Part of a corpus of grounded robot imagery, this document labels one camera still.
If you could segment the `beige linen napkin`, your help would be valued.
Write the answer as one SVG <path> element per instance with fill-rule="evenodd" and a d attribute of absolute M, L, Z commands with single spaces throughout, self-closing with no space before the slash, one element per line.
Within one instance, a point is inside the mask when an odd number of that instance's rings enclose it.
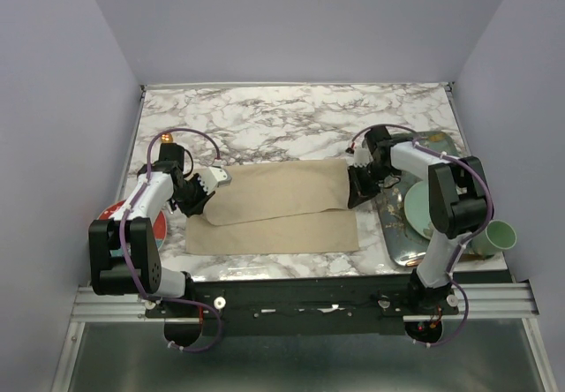
<path fill-rule="evenodd" d="M 202 215 L 186 221 L 192 255 L 354 253 L 357 218 L 348 208 L 344 159 L 269 162 L 228 168 Z"/>

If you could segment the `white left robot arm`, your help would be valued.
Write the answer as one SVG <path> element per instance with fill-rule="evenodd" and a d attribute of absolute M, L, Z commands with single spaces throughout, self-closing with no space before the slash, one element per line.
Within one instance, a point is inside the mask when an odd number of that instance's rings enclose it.
<path fill-rule="evenodd" d="M 201 215 L 231 177 L 225 169 L 210 166 L 187 178 L 185 155 L 184 147 L 162 143 L 158 159 L 139 170 L 138 183 L 122 206 L 109 218 L 90 224 L 91 285 L 96 294 L 165 298 L 177 317 L 194 310 L 196 297 L 188 290 L 188 274 L 162 266 L 154 223 L 167 205 L 187 217 Z"/>

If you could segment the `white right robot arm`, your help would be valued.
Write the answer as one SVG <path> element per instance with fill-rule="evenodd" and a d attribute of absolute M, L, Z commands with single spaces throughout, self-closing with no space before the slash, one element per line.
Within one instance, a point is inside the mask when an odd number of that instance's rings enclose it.
<path fill-rule="evenodd" d="M 350 192 L 348 208 L 375 198 L 384 189 L 384 180 L 409 173 L 427 183 L 432 238 L 422 262 L 415 268 L 407 286 L 407 306 L 418 314 L 428 313 L 447 299 L 453 272 L 467 245 L 486 230 L 493 219 L 493 200 L 481 161 L 455 157 L 425 147 L 425 135 L 410 128 L 392 135 L 398 124 L 374 124 L 352 138 L 346 148 L 353 155 L 348 167 Z"/>

